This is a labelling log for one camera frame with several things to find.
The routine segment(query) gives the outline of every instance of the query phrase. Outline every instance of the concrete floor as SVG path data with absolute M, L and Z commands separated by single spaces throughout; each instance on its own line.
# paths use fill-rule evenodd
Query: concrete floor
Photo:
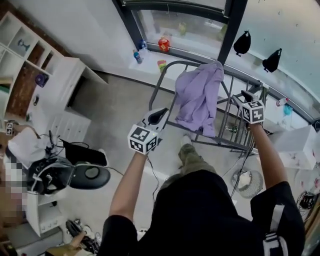
M 101 74 L 101 77 L 108 82 L 108 85 L 85 82 L 80 88 L 72 108 L 92 120 L 84 142 L 89 144 L 91 148 L 104 149 L 109 166 L 124 173 L 134 154 L 128 148 L 127 135 L 132 125 L 140 121 L 148 111 L 148 103 L 154 89 L 141 83 L 106 74 Z M 153 108 L 169 107 L 173 97 L 168 92 L 159 91 Z M 175 107 L 172 120 L 177 111 L 178 109 Z M 222 116 L 217 112 L 214 122 L 217 132 L 222 122 Z M 181 147 L 180 138 L 185 133 L 182 129 L 167 125 L 162 137 L 163 141 L 154 152 L 149 154 L 160 185 L 166 177 L 178 172 L 181 165 L 178 158 Z M 226 131 L 225 136 L 229 137 L 230 133 Z M 214 166 L 217 173 L 223 177 L 231 193 L 233 189 L 230 185 L 232 174 L 242 164 L 242 160 L 237 162 L 240 154 L 230 152 L 230 149 L 210 145 L 195 143 L 194 146 L 204 160 Z M 248 158 L 245 166 L 261 172 L 259 158 L 256 156 Z M 111 179 L 103 188 L 91 191 L 68 188 L 67 198 L 59 202 L 59 206 L 67 218 L 81 218 L 85 224 L 91 226 L 94 232 L 102 232 L 113 194 L 122 177 L 113 170 L 110 172 Z M 295 170 L 289 170 L 288 174 L 290 183 L 293 184 Z M 153 209 L 152 192 L 156 185 L 157 181 L 152 174 L 149 163 L 147 163 L 134 215 L 137 229 L 148 228 L 150 225 Z M 232 199 L 236 200 L 235 207 L 238 213 L 251 220 L 250 200 L 244 199 L 237 192 Z

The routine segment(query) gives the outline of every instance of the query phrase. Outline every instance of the purple cloth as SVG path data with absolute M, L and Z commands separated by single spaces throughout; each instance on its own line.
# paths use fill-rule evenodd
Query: purple cloth
M 213 122 L 219 86 L 223 80 L 224 68 L 219 61 L 202 64 L 193 71 L 180 74 L 175 81 L 176 102 L 180 104 L 176 122 L 191 131 L 203 127 L 203 135 L 214 137 Z

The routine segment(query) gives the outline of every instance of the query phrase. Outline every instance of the green pants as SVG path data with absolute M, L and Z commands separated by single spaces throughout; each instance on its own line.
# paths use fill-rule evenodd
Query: green pants
M 183 145 L 178 155 L 182 162 L 181 172 L 167 178 L 161 186 L 160 190 L 167 188 L 174 181 L 189 173 L 193 173 L 200 170 L 206 170 L 212 173 L 216 173 L 215 168 L 213 168 L 210 164 L 204 161 L 204 159 L 196 152 L 195 147 L 191 144 Z

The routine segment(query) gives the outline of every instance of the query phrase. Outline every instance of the red container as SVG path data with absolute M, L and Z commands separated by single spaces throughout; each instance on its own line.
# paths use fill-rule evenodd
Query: red container
M 164 36 L 162 36 L 159 41 L 158 45 L 161 51 L 163 52 L 169 52 L 170 49 L 170 42 L 168 39 L 166 39 Z

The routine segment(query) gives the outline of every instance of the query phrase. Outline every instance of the wire basket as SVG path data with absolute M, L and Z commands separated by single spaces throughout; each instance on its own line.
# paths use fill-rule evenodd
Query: wire basket
M 246 184 L 239 188 L 239 182 L 237 184 L 238 175 L 240 173 L 240 168 L 237 168 L 237 170 L 233 173 L 231 177 L 231 185 L 234 188 L 236 185 L 235 190 L 246 199 L 251 199 L 254 196 L 256 196 L 263 188 L 264 179 L 260 172 L 256 170 L 250 170 L 248 168 L 243 167 L 241 174 L 249 172 L 250 174 L 250 182 L 249 184 Z

